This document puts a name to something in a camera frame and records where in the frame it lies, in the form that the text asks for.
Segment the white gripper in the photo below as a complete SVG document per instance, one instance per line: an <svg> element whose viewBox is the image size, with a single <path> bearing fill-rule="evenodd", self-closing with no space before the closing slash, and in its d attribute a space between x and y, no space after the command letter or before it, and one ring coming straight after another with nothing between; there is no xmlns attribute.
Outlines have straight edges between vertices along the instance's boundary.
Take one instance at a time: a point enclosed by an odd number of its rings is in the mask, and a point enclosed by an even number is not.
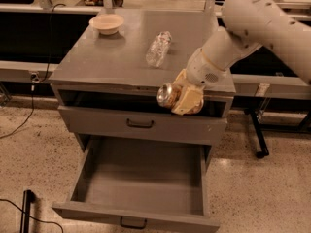
<svg viewBox="0 0 311 233"><path fill-rule="evenodd" d="M201 111L204 104L203 90L194 86L185 86L187 80L193 85L211 88L225 76L226 71L218 69L205 56L202 49L197 49L189 59L186 70L182 69L173 82L174 86L182 89L171 112L183 116L197 114Z"/></svg>

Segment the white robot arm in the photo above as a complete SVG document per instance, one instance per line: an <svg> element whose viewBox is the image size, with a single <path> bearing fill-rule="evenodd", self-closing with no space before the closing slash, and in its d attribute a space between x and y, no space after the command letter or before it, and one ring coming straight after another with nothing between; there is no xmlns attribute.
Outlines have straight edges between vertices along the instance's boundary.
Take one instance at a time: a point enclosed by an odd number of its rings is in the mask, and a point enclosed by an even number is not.
<svg viewBox="0 0 311 233"><path fill-rule="evenodd" d="M199 112L203 90L260 47L273 52L305 83L311 82L311 28L289 17L273 0L225 0L222 21L174 81L180 95L172 113Z"/></svg>

